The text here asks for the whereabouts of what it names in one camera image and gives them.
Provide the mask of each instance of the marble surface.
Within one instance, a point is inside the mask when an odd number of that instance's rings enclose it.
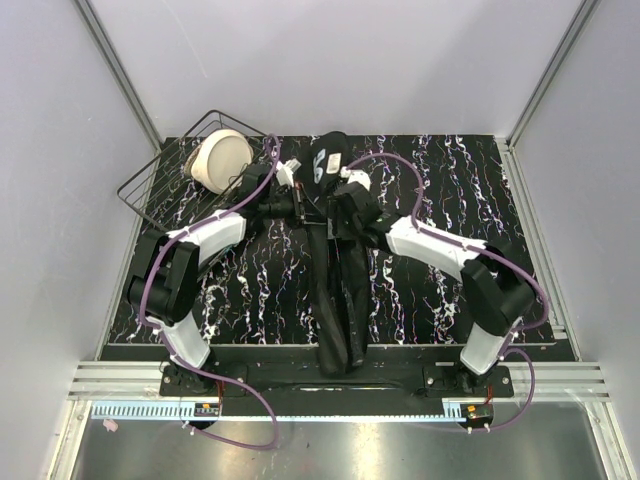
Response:
[[[282,159],[299,156],[314,137],[284,137]],[[520,252],[519,264],[532,271],[498,148],[491,136],[401,135],[351,137],[354,158],[393,152],[414,162],[425,182],[419,218],[473,238],[507,237]],[[184,163],[197,140],[176,147],[159,167],[151,216],[168,228],[187,225],[207,213],[214,198],[184,177]],[[401,165],[372,161],[364,169],[379,202],[409,212],[417,180]],[[310,256],[302,230],[282,221],[236,247],[201,282],[194,315],[211,344],[315,343],[317,330],[309,301]],[[370,341],[383,344],[455,343],[466,339],[470,317],[461,285],[435,268],[383,252],[370,252],[375,299]],[[526,316],[540,315],[536,304]],[[529,332],[526,342],[551,339],[549,325]],[[148,344],[158,339],[135,322],[121,301],[109,343]]]

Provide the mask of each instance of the wire rack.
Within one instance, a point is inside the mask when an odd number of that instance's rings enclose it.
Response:
[[[185,164],[200,143],[216,130],[242,133],[253,150],[253,161],[266,158],[265,134],[219,110],[207,112],[180,138],[165,147],[149,163],[118,188],[118,197],[144,221],[167,232],[211,215],[226,200],[185,172]]]

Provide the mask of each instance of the white label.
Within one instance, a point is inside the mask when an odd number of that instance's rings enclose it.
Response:
[[[341,153],[332,153],[329,155],[329,160],[327,161],[327,173],[338,173],[340,171],[340,159],[342,158]]]
[[[324,157],[327,155],[327,150],[322,149],[316,155],[316,158],[313,159],[313,180],[316,183],[320,183],[320,179],[322,178],[322,168],[320,168],[320,162],[324,160]]]

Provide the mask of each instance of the gray wall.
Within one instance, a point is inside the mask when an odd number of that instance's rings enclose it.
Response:
[[[151,148],[71,2],[3,2],[0,24],[0,476],[19,480],[96,349],[133,224],[115,187]]]
[[[494,133],[580,0],[93,0],[161,134]]]
[[[586,359],[640,468],[640,3],[601,2],[516,146]]]

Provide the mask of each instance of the metal floor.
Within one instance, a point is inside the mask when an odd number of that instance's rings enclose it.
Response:
[[[497,421],[517,411],[498,405]],[[221,423],[216,433],[267,442],[267,423]],[[74,479],[475,479],[606,478],[584,410],[534,404],[513,428],[467,436],[408,424],[289,423],[274,452],[191,437],[178,423],[90,421]]]

